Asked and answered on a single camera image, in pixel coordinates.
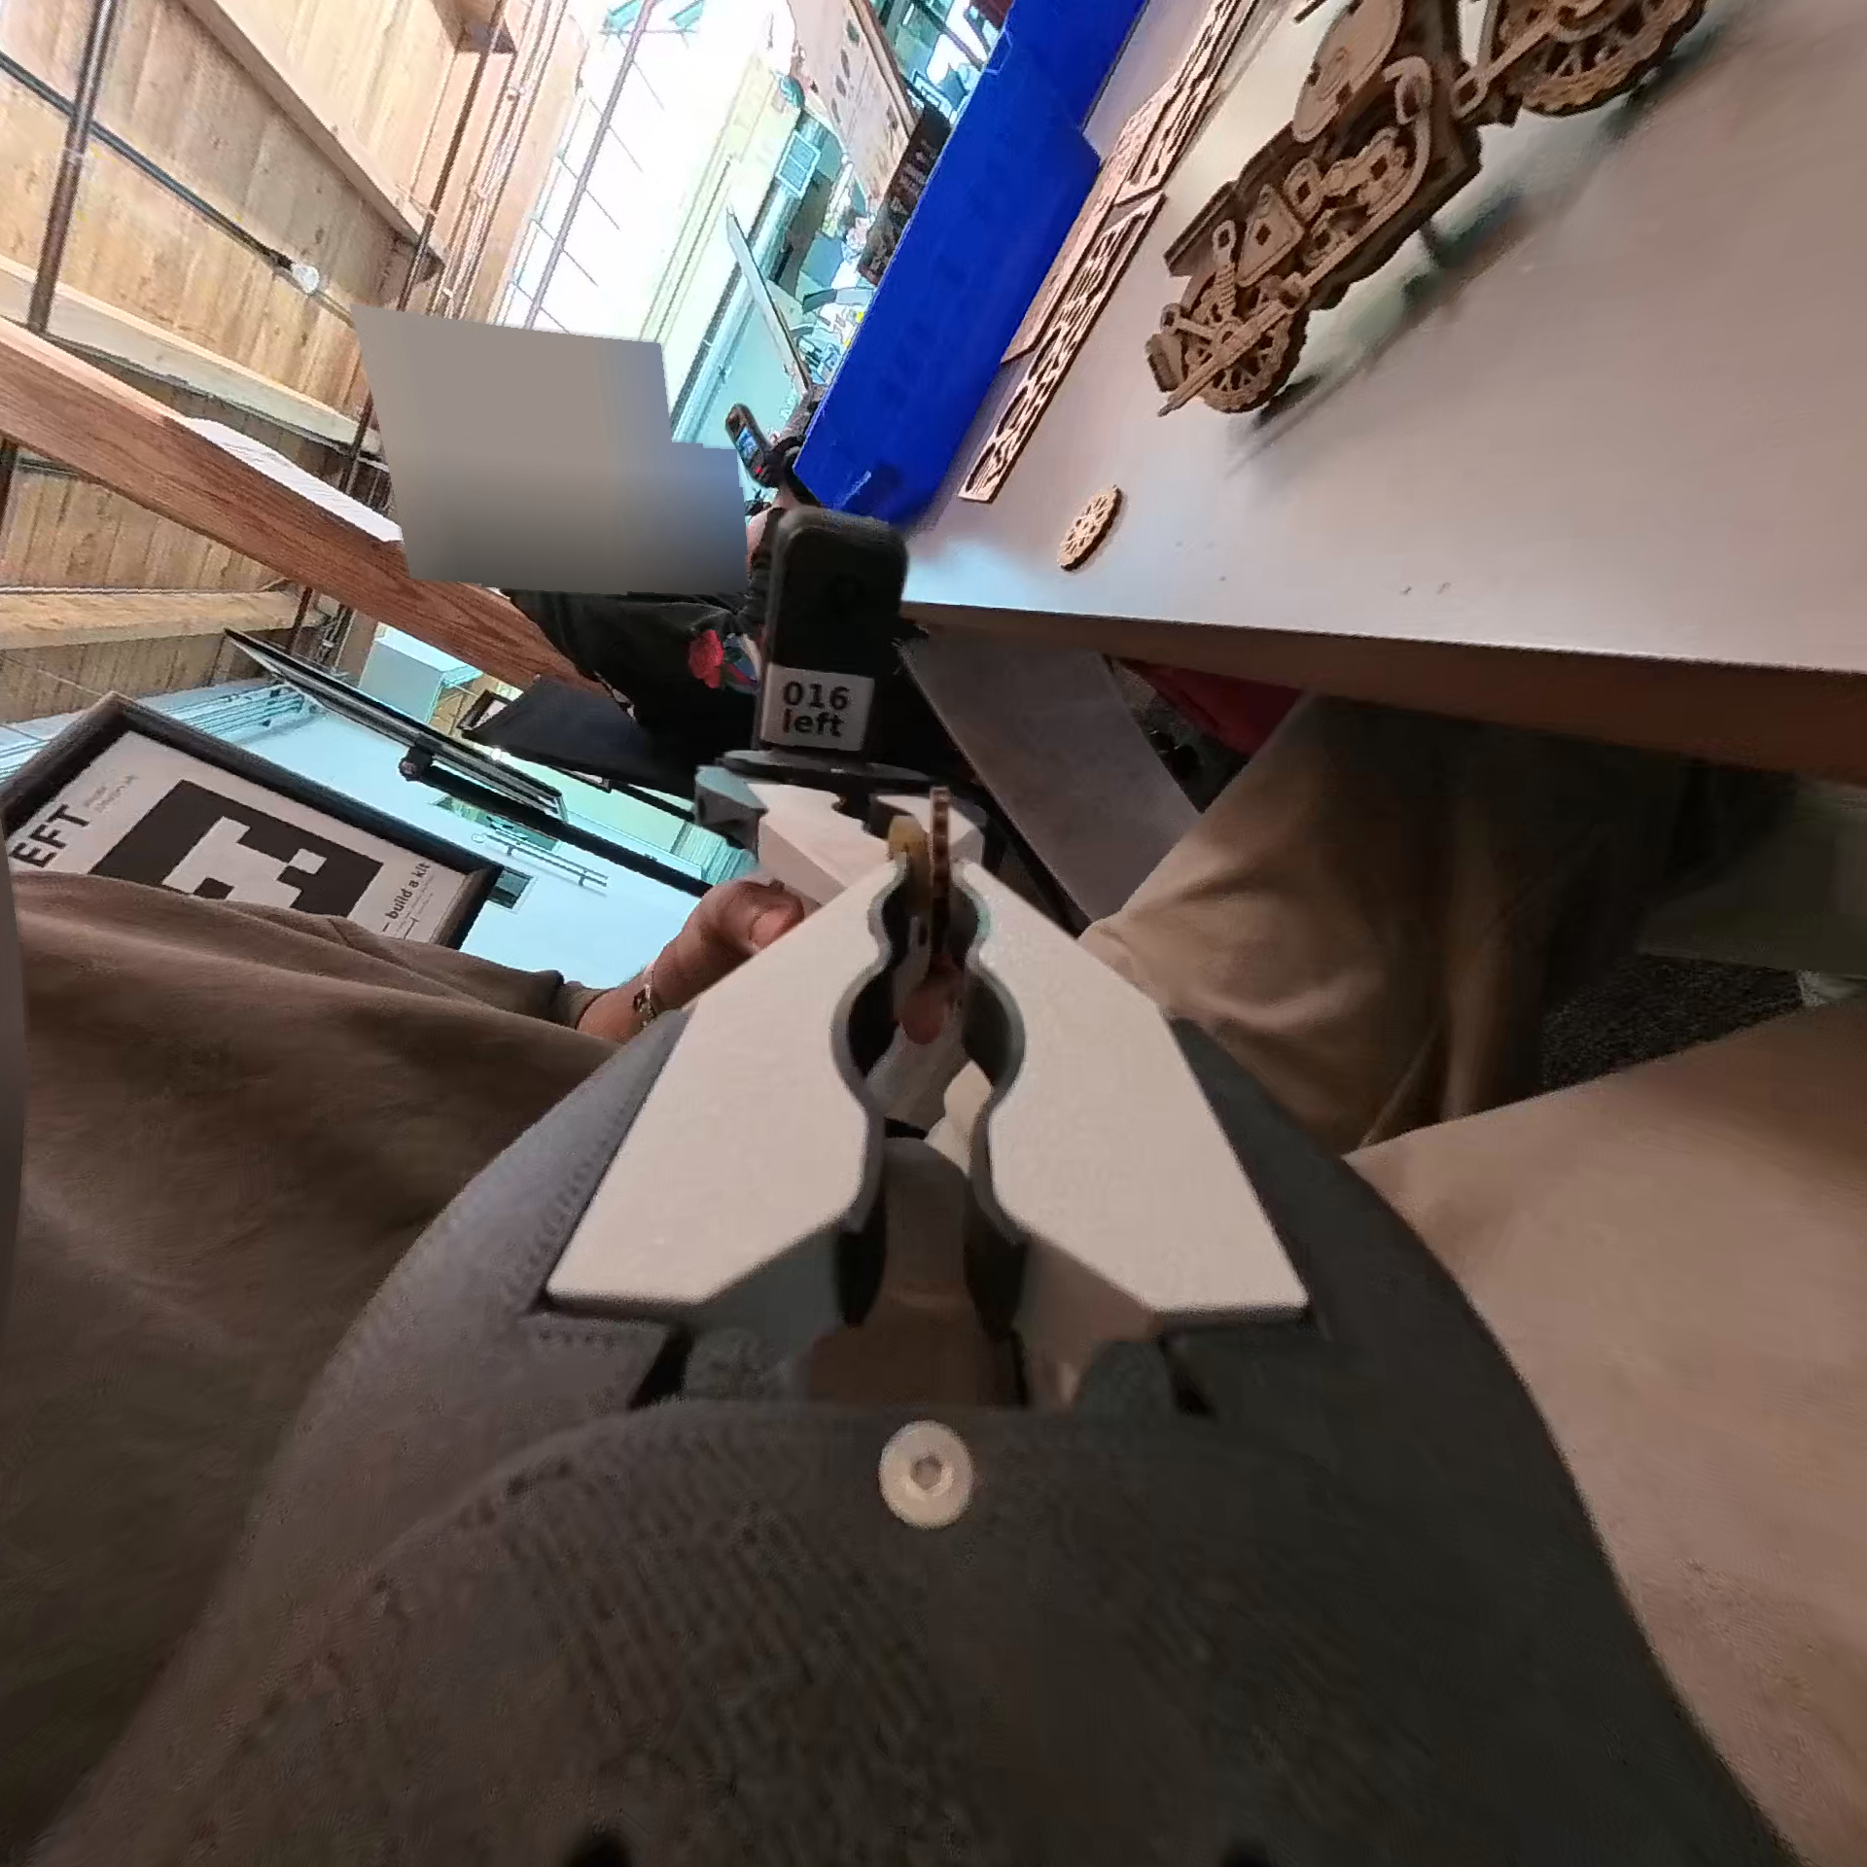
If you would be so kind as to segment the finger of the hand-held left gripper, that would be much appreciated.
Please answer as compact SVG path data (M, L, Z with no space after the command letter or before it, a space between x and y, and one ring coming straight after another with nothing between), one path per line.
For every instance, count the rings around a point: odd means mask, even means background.
M757 866L803 901L833 901L893 864L883 837L836 808L834 796L759 796Z

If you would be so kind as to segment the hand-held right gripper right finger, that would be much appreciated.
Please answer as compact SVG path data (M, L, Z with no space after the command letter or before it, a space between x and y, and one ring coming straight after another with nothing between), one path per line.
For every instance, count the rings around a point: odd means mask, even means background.
M1297 1321L1307 1290L1159 1008L980 864L963 1053L984 1309L1027 1383L1081 1383L1116 1344Z

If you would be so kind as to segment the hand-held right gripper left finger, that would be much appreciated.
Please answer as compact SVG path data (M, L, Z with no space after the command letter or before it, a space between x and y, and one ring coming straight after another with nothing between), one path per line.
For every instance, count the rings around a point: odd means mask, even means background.
M893 985L885 860L673 1024L547 1280L556 1309L658 1325L840 1325L883 1117L854 1049Z

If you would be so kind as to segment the small wooden wheel part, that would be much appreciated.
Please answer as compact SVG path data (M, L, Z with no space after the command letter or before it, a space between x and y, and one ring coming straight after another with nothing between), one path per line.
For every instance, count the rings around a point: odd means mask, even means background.
M924 815L893 817L889 854L899 870L883 911L891 938L889 1004L899 1037L932 1047L969 994L955 922L953 798L945 784L930 790Z

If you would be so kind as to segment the person's left forearm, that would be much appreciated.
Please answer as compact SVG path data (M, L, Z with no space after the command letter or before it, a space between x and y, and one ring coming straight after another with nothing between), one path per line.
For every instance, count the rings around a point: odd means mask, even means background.
M12 891L4 1864L199 1619L385 1276L615 1051L597 992L552 971L103 878Z

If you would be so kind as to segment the person's left hand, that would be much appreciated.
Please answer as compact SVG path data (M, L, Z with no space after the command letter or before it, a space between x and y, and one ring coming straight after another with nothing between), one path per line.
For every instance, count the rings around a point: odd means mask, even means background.
M609 1045L689 1008L761 952L798 928L811 909L772 880L743 878L698 899L689 920L634 979L597 992L572 1027Z

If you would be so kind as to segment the wooden cut-out parts sheet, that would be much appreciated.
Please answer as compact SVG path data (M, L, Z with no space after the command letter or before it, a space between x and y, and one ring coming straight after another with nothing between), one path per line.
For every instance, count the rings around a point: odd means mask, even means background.
M1169 78L1165 102L1130 170L1130 181L1151 193L1165 187L1194 144L1216 100L1225 71L1247 37L1253 22L1268 8L1264 2L1212 2Z
M1109 300L1159 211L1161 191L1113 207L1072 263L1056 306L1041 319L1031 360L957 489L963 502L988 504L1015 471L1054 403L1074 362L1099 323Z

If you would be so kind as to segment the blue plastic bin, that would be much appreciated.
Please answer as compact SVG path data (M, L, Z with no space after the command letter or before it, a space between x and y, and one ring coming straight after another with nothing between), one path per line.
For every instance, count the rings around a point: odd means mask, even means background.
M1017 2L796 461L897 528L936 498L1103 166L1085 127L1144 2Z

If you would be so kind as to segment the person's left leg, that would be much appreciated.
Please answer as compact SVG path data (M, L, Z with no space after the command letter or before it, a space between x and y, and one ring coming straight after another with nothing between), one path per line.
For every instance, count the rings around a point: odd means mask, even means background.
M1081 948L1352 1156L1500 1109L1686 868L1686 759L1301 703Z

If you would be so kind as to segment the person's leg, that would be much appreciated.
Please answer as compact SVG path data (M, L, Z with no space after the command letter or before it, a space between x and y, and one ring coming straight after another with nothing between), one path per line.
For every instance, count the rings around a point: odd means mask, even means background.
M1686 868L1686 759L1301 703L1081 948L1352 1156L1500 1109Z
M1739 1782L1861 1866L1863 998L1350 1164L1503 1344Z

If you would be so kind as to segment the reddish wooden parts sheet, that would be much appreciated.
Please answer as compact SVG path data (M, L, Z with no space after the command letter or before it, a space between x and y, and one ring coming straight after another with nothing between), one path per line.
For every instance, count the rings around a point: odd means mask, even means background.
M1134 201L1151 197L1161 187L1151 150L1155 148L1155 133L1169 111L1173 90L1173 82L1163 82L1122 125L1116 141L1101 160L1085 203L1046 271L1039 292L1002 353L1002 364L1029 356L1041 339L1045 339L1089 246L1093 246L1105 230L1111 216Z

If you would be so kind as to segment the person's right leg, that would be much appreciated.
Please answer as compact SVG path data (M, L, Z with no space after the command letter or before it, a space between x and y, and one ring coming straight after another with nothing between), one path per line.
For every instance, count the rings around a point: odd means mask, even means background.
M1861 1866L1863 998L1350 1164L1503 1344L1739 1782Z

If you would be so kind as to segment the framed marker poster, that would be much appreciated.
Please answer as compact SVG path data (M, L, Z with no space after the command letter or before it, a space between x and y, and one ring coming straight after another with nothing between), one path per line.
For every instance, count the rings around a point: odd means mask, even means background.
M103 876L457 950L504 868L121 695L4 763L18 876Z

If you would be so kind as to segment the wooden motorcycle model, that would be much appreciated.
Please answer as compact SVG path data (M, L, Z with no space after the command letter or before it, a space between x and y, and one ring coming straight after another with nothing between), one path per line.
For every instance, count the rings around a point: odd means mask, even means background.
M1482 135L1572 119L1638 90L1704 2L1352 2L1288 123L1167 248L1183 284L1146 343L1159 413L1268 407L1309 323L1383 269L1482 174Z

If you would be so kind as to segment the wooden beam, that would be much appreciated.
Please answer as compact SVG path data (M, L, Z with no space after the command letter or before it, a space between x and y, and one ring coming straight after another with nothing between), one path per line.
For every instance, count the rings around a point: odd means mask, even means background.
M12 323L2 329L4 438L364 619L514 689L597 693L508 600L420 580L405 549L191 428L171 409Z

